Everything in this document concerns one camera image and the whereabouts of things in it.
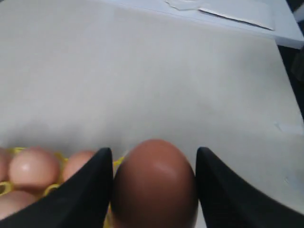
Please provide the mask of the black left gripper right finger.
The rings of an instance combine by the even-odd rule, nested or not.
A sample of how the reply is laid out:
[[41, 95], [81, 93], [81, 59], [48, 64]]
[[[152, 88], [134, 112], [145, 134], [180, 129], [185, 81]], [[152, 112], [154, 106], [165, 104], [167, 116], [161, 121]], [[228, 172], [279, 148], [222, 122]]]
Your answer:
[[196, 156], [198, 198], [208, 228], [302, 228], [303, 214], [262, 193], [212, 150]]

